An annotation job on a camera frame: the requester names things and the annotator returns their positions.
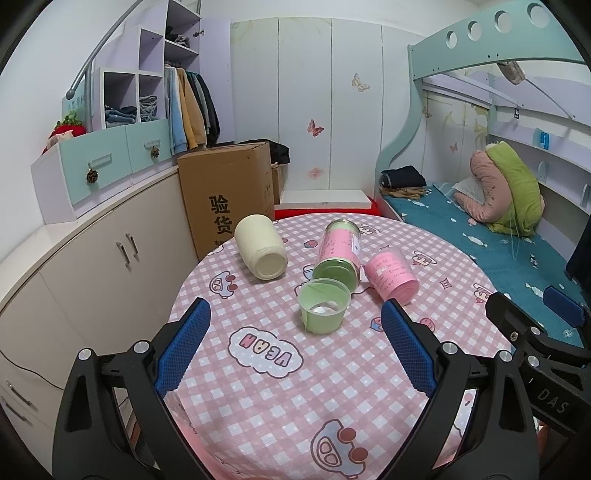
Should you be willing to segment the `small green cup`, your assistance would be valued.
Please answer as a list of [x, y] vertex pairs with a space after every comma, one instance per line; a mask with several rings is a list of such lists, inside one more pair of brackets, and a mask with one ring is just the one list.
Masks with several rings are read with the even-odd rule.
[[335, 279], [313, 279], [297, 293], [304, 329], [315, 335], [328, 335], [342, 325], [351, 302], [351, 291]]

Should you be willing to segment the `cream white cup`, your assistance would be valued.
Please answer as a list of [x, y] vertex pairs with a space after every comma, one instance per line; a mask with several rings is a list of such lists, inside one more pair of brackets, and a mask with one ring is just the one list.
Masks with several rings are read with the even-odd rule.
[[274, 280], [286, 271], [286, 246], [269, 217], [244, 217], [235, 227], [235, 242], [240, 257], [257, 279]]

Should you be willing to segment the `green and pink rolled quilt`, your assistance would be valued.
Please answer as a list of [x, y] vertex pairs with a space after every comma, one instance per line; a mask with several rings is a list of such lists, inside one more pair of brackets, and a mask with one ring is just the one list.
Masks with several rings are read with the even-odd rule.
[[475, 151], [470, 172], [481, 182], [486, 200], [481, 205], [453, 189], [462, 210], [494, 233], [525, 238], [535, 235], [545, 201], [538, 180], [507, 142]]

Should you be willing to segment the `cream floor cabinet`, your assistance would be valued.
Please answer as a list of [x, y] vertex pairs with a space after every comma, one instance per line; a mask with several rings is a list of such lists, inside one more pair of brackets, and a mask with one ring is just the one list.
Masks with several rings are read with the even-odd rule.
[[1, 410], [44, 470], [77, 353], [152, 338], [195, 264], [175, 171], [41, 228], [2, 262]]

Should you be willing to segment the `white pillow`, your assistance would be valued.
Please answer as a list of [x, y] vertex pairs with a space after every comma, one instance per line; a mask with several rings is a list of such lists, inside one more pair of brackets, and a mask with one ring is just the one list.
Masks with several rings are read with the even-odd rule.
[[484, 189], [481, 182], [475, 176], [470, 176], [460, 182], [457, 182], [453, 186], [453, 189], [481, 205], [485, 203], [486, 197]]

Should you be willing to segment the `pink checkered tablecloth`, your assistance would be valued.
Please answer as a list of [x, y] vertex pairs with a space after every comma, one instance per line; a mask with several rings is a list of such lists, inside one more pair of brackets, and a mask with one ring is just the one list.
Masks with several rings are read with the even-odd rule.
[[173, 412], [218, 479], [375, 479], [426, 405], [381, 328], [381, 297], [360, 283], [341, 327], [304, 329], [298, 294], [311, 279], [329, 214], [276, 222], [286, 272], [256, 279], [228, 241], [180, 287], [170, 317], [211, 305], [211, 326]]

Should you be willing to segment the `folded dark clothes pile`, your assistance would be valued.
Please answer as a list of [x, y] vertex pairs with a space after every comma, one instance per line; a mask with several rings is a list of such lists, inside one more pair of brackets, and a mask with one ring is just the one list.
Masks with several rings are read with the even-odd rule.
[[412, 165], [388, 169], [381, 173], [380, 191], [385, 196], [419, 200], [427, 188], [426, 179]]

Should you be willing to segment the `red low platform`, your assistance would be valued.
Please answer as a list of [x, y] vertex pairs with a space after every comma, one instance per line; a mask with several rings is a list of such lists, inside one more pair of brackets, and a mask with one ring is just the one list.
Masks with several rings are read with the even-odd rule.
[[317, 213], [352, 213], [352, 214], [365, 214], [373, 216], [381, 216], [381, 212], [377, 202], [370, 198], [370, 207], [363, 209], [356, 208], [301, 208], [301, 209], [274, 209], [274, 219], [281, 220], [287, 218], [293, 218], [296, 216], [317, 214]]

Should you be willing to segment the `pink green labelled jar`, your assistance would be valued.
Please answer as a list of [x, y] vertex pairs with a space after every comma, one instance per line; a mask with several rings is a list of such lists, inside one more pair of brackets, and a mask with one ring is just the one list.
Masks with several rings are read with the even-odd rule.
[[360, 254], [358, 225], [346, 219], [332, 221], [325, 228], [312, 278], [337, 280], [353, 293], [360, 284]]

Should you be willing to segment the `large cardboard box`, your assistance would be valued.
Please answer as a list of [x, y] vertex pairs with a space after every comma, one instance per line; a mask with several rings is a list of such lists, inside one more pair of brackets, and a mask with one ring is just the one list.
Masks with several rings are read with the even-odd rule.
[[185, 213], [197, 257], [230, 240], [252, 214], [274, 217], [270, 145], [250, 143], [187, 153], [177, 158]]

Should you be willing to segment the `white board on platform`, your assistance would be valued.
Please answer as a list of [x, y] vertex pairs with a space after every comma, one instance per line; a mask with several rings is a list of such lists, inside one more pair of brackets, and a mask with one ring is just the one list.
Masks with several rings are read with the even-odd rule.
[[370, 209], [372, 201], [362, 190], [284, 190], [277, 210]]

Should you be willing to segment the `red strawberry plush toy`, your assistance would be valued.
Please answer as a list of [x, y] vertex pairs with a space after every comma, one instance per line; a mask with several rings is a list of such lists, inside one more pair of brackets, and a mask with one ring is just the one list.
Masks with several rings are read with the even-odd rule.
[[55, 128], [47, 139], [43, 153], [47, 152], [55, 144], [61, 141], [73, 139], [86, 133], [86, 127], [83, 122], [77, 118], [76, 112], [70, 111], [62, 120], [56, 123]]

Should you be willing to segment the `purple open shelf unit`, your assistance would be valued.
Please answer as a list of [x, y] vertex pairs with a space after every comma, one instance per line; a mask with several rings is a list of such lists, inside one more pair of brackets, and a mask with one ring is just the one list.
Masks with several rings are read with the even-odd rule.
[[62, 112], [76, 111], [91, 132], [106, 127], [104, 107], [139, 105], [143, 96], [158, 100], [165, 116], [164, 65], [200, 74], [211, 96], [221, 144], [235, 141], [230, 21], [200, 15], [199, 1], [133, 1], [83, 63], [62, 100]]

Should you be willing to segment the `purple wall shelf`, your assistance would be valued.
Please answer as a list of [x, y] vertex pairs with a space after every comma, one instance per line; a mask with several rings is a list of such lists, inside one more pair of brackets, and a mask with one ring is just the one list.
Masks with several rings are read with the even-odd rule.
[[[539, 183], [582, 212], [590, 212], [590, 86], [580, 81], [528, 77], [513, 85], [501, 75], [445, 73], [423, 81], [425, 89], [485, 107], [488, 135], [520, 152]], [[538, 145], [538, 133], [551, 146]]]

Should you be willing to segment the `teal bunk bed frame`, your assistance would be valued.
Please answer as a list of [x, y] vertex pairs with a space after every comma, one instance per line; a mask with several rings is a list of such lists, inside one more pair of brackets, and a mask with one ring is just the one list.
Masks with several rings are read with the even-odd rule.
[[[574, 66], [583, 72], [590, 70], [574, 40], [541, 1], [496, 4], [408, 46], [407, 61], [410, 92], [407, 119], [398, 136], [378, 157], [378, 172], [398, 161], [414, 141], [421, 123], [423, 81], [428, 77], [450, 72], [470, 75], [476, 71], [503, 76], [497, 63], [507, 61], [516, 61], [527, 78], [567, 79]], [[541, 234], [563, 257], [569, 257], [583, 234], [590, 212], [586, 214], [552, 194], [541, 221]]]

